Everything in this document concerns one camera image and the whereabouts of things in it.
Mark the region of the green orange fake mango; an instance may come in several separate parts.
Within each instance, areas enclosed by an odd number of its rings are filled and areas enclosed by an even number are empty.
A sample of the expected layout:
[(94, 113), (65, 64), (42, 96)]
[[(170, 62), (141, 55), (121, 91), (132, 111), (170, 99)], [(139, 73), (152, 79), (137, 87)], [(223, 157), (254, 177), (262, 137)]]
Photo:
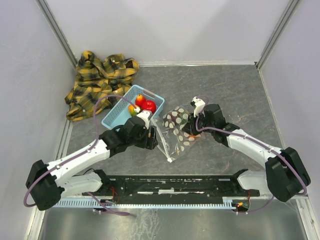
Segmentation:
[(136, 116), (138, 113), (135, 111), (135, 107), (133, 106), (133, 105), (129, 105), (128, 106), (128, 112), (129, 112), (129, 114), (132, 116), (132, 117), (134, 117), (134, 116)]

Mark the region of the dark purple fake fruit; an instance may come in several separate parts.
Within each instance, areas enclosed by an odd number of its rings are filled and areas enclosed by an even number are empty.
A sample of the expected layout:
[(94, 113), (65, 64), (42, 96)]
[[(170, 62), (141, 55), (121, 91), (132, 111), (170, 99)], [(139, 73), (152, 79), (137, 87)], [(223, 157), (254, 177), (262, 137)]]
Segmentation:
[(167, 113), (163, 118), (163, 125), (166, 128), (173, 129), (175, 127), (178, 127), (183, 122), (182, 115), (178, 110), (173, 110)]

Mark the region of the red fake apple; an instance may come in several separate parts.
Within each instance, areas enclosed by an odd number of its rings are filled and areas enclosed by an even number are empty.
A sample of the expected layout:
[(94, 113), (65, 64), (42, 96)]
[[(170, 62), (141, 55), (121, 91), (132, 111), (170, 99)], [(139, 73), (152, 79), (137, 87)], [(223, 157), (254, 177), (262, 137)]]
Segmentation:
[(154, 114), (157, 110), (157, 106), (152, 100), (146, 100), (141, 105), (141, 109), (151, 111)]

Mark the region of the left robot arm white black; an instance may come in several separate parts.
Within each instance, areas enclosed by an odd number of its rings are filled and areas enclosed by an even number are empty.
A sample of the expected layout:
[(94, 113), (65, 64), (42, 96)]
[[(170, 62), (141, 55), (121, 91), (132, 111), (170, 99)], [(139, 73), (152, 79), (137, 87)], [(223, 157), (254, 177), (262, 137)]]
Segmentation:
[(102, 170), (83, 175), (79, 172), (131, 146), (153, 150), (158, 145), (156, 134), (156, 126), (135, 116), (123, 125), (104, 131), (92, 143), (70, 155), (49, 163), (38, 160), (26, 180), (26, 196), (32, 197), (38, 210), (45, 211), (66, 197), (94, 192), (106, 195), (111, 183)]

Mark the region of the clear polka dot zip bag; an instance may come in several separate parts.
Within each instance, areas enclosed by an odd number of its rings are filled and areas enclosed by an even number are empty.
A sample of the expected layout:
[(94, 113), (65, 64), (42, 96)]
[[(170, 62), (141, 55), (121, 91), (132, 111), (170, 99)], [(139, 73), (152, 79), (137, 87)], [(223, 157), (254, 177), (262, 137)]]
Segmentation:
[[(164, 116), (171, 111), (180, 112), (182, 124), (174, 128), (167, 128), (164, 126)], [(151, 124), (156, 127), (157, 147), (169, 163), (185, 155), (197, 141), (205, 139), (204, 134), (198, 134), (196, 138), (189, 138), (190, 135), (182, 131), (190, 113), (186, 105), (178, 105), (172, 110), (151, 119)]]

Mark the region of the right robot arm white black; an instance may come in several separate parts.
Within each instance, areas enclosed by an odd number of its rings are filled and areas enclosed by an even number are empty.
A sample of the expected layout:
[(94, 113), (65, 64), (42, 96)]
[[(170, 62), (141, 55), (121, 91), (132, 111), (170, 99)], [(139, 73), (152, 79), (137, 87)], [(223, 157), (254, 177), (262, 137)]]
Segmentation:
[(207, 104), (198, 97), (190, 104), (194, 111), (183, 126), (184, 132), (194, 136), (209, 133), (216, 142), (245, 154), (264, 168), (264, 171), (240, 173), (229, 183), (231, 193), (240, 196), (247, 190), (258, 190), (271, 193), (281, 202), (307, 194), (311, 179), (294, 148), (282, 149), (252, 137), (227, 122), (218, 104)]

